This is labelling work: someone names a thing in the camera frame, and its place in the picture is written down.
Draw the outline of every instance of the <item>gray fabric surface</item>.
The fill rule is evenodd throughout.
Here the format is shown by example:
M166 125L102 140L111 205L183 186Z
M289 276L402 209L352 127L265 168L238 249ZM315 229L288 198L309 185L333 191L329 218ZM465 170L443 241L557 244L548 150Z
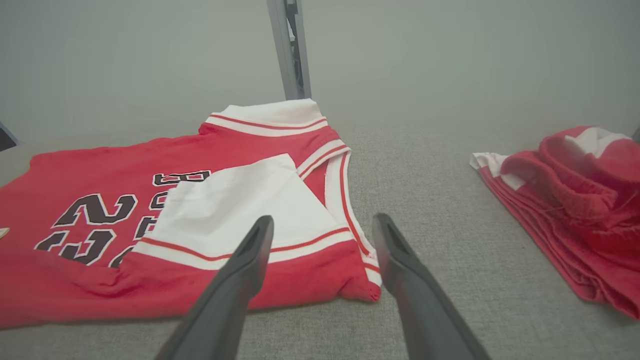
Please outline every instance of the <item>gray fabric surface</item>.
M441 115L416 121L329 115L354 150L351 201L366 234L389 213L494 359L637 359L640 324L578 299L468 165L471 152L509 154L574 126L531 113ZM195 133L198 124L21 145L0 153L0 184L29 158L60 149L128 145ZM176 319L43 325L0 331L2 358L150 359ZM335 300L255 311L238 359L405 359L395 300Z

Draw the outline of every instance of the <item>white trim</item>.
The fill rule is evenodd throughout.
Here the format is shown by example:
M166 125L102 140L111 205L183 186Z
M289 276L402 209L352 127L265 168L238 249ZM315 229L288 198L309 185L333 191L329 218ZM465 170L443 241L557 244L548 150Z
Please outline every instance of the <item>white trim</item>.
M469 165L476 170L488 167L492 177L500 177L505 184L514 190L518 190L527 182L514 174L501 174L502 163L509 156L496 154L494 152L474 152L471 154Z
M263 124L303 126L324 118L312 99L288 100L252 106L230 105L220 115Z
M627 135L611 133L599 127L590 127L575 138L566 135L563 145L579 156L593 154L596 159L599 159L611 143L622 139L631 140Z
M212 113L211 116L209 116L209 118L205 121L205 123L214 124L221 127L225 127L227 129L239 131L241 133L258 135L258 136L278 137L278 136L298 135L298 134L310 133L311 131L315 131L325 126L329 126L325 118L320 118L320 119L310 121L306 124L303 124L302 126L300 126L299 129L270 129L268 127L261 127L259 125L262 124L262 125L268 125L268 126L274 126L274 127L292 127L292 126L289 126L287 124L277 124L277 123L268 124L268 123L261 123L261 122L256 122L252 120L236 119L243 122L250 122L255 125L242 124L240 122L234 122L232 120L221 119L219 117L215 117L214 115L226 116L222 113Z
M349 150L350 149L346 147L346 144L342 140L332 140L320 146L318 150L316 150L305 161L303 161L300 166L298 166L298 175L300 175L302 180L304 180L309 174L311 174L311 171L322 165L325 161L334 156L343 154Z
M349 240L353 240L353 236L351 235L350 231L343 231L341 233L336 233L336 234L327 236L326 238L319 240L318 242L315 242L310 245L302 246L297 249L272 252L269 255L269 263L277 263L279 261L295 259L301 256L313 254L315 252L324 250L331 245L335 245L337 243L340 243L343 241L349 241ZM144 242L144 240L139 240L133 247L132 251L139 252L140 254L154 256L156 258L171 261L173 263L179 263L179 264L192 266L192 267L200 268L204 270L218 270L225 263L227 263L227 260L228 260L228 258L218 259L218 260L207 260L181 250L171 249L164 246L153 245L153 244Z
M344 194L347 204L348 215L351 219L353 227L358 232L360 237L360 241L362 245L369 251L369 255L365 255L362 251L360 254L362 256L362 261L364 263L368 263L374 266L378 266L378 257L376 255L376 250L371 246L371 244L367 241L367 238L364 236L364 232L358 223L358 220L353 215L353 209L351 208L351 201L349 199L349 179L347 177L348 167L349 167L349 157L350 153L346 152L342 156L336 156L329 160L326 167L326 175L324 178L324 206L329 211L329 214L333 216L333 218L338 223L348 223L347 214L344 212L344 207L342 206L342 188L340 187L340 166L342 165L342 159L346 158L344 164L344 172L342 175L344 176Z
M367 279L373 282L375 285L382 285L382 276L378 272L371 270L370 268L364 268L364 271L367 273Z
M351 235L350 231L343 231L341 233L327 236L326 238L316 243L299 247L297 249L272 252L271 255L269 255L269 263L277 263L279 261L291 260L299 258L301 256L313 254L343 241L353 241L353 236Z
M351 218L351 222L353 223L353 226L356 228L356 231L360 236L360 241L362 242L362 245L364 245L365 249L367 249L372 254L372 257L374 259L377 259L376 249L374 249L373 246L371 246L371 244L369 243L369 240L367 240L367 238L364 236L364 231L362 231L362 228L360 227L360 223L358 222L358 219L353 214L353 208L351 207L351 198L349 197L349 181L347 177L347 174L349 172L349 159L351 158L351 153L347 152L345 153L344 156L346 157L346 160L344 164L344 173L342 175L344 176L344 197L347 202L348 216L349 218Z
M340 194L340 163L342 156L329 159L324 176L324 206L338 223L346 223L347 216L342 210Z

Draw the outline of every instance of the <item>folded red fabric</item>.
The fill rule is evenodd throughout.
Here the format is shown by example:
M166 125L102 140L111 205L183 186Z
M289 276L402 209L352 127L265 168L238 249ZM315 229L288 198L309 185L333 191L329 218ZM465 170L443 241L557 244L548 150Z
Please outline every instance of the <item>folded red fabric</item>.
M471 165L579 297L640 318L640 145L576 127Z

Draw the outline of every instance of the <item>red stripe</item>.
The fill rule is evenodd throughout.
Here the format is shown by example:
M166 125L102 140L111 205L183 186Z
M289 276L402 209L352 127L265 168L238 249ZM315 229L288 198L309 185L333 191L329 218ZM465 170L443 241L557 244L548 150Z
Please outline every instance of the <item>red stripe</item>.
M306 243L300 243L300 244L295 244L295 245L291 245L291 246L284 246L284 247L277 247L275 249L271 249L271 252L299 249L301 247L305 247L305 246L309 246L311 244L315 244L315 243L319 242L322 239L328 238L331 235L335 235L335 234L339 234L339 233L345 233L346 231L349 231L348 227L341 227L340 229L329 231L328 233L326 233L324 235L321 235L321 236L318 236L317 238L315 238L315 239L313 239L311 241L307 241Z
M369 251L364 247L362 243L362 239L360 239L360 235L356 231L355 226L353 226L353 221L351 221L351 217L349 216L349 209L347 208L347 197L344 193L344 165L347 162L347 155L342 156L342 163L340 164L340 194L342 195L342 209L344 210L344 216L347 218L347 223L349 224L349 228L353 233L353 236L356 238L356 242L360 247L360 251L362 254L369 255Z
M371 264L368 264L368 263L364 263L364 267L366 267L368 269L371 269L371 270L377 272L378 274L380 274L380 269L376 265L371 265Z
M307 166L307 168L305 169L305 171L303 171L303 172L300 174L300 177L303 177L303 176L307 173L307 171L309 171L309 169L311 169L311 168L312 168L312 167L313 167L313 166L314 166L318 161L320 161L323 157L325 157L325 156L327 156L327 155L331 154L332 152L335 152L335 151L338 151L338 150L344 149L345 147L347 147L347 145L342 144L342 145L340 145L340 146L338 146L338 147L336 147L336 148L334 148L334 149L332 149L332 150L327 151L324 155L320 156L318 159L316 159L314 162L312 162L312 163L311 163L311 165Z
M257 127L264 127L265 129L275 129L275 130L301 130L301 129L307 129L307 128L310 128L312 126L318 125L323 121L326 121L326 118L325 118L325 119L320 119L320 120L314 122L311 125L305 125L305 126L274 126L274 125L257 124L255 122L248 122L248 121L242 121L242 120L238 120L238 119L232 119L230 117L226 117L226 116L222 116L222 115L215 115L215 114L211 114L211 115L209 115L209 117L217 117L219 119L229 120L229 121L232 121L232 122L237 122L238 124L257 126Z
M349 231L349 228L341 227L340 229L329 231L328 233L320 235L317 238L315 238L313 240L310 240L310 241L307 241L305 243L295 244L295 245L291 245L291 246L277 247L275 249L271 249L271 252L299 249L301 247L305 247L305 246L309 246L311 244L315 244L315 243L319 242L322 239L328 238L331 235L344 233L346 231ZM193 251L193 250L191 250L191 249L189 249L187 247L184 247L184 246L180 246L180 245L176 245L176 244L172 244L172 243L165 243L163 241L157 241L157 240L153 240L153 239L150 239L150 238L142 238L139 241L142 241L143 243L155 245L155 246L166 247L166 248L172 249L172 250L186 252L187 254L191 254L193 256L197 256L198 258L205 259L207 261L216 261L216 260L221 260L221 259L228 259L228 258L231 258L231 255L232 255L232 254L226 254L226 255L220 255L220 256L213 256L212 257L212 256L203 255L203 254L201 254L199 252Z
M177 250L177 251L186 252L187 254L191 254L193 256L197 256L197 257L199 257L201 259L205 259L205 260L208 260L208 261L216 261L216 260L231 258L231 254L213 256L213 257L205 256L205 255L202 255L199 252L195 252L195 251L193 251L193 250L191 250L191 249L189 249L187 247L184 247L184 246L180 246L180 245L176 245L176 244L172 244L172 243L165 243L163 241L157 241L157 240L153 240L153 239L150 239L150 238L142 238L142 239L140 239L138 241L142 241L144 243L148 243L148 244L155 245L155 246L166 247L168 249L173 249L173 250Z

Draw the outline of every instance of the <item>black number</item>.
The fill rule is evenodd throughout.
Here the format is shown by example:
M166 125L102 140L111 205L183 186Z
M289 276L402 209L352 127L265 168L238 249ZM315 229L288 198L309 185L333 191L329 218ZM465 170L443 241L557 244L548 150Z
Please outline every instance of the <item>black number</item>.
M69 230L56 231L55 233L51 234L48 238L39 242L34 249L49 251L54 246L60 246L60 244L62 244L62 242L65 241L65 238L67 237L67 235L69 235Z
M124 259L125 255L130 253L131 250L133 250L133 246L127 247L123 252L120 253L120 255L116 256L115 258L113 258L113 260L111 260L111 262L109 264L109 267L111 267L111 268L119 268L120 267L120 263Z
M113 230L94 230L84 241L85 243L90 244L89 249L87 249L84 254L78 254L80 246L82 246L83 243L71 243L66 244L65 247L62 248L60 256L65 259L77 261L85 265L91 265L98 259L100 259L111 240L113 240L115 237L116 234L113 232Z
M154 195L149 204L149 210L160 210L164 208L164 200L160 201L161 197L167 196L169 192L161 192Z
M177 184L181 181L193 181L199 183L205 181L210 175L210 170L188 172L185 174L156 174L154 175L154 186Z
M116 207L118 210L114 215L110 215L104 205L102 196L94 193L77 199L71 207L58 219L53 227L75 225L80 214L80 210L84 211L84 217L87 224L115 224L126 220L136 207L138 199L133 194L122 195L118 198Z
M156 222L157 222L157 219L155 217L143 217L142 219L140 219L140 222L138 223L138 228L136 229L136 236L133 238L133 240L142 239L147 229L151 225L155 224Z

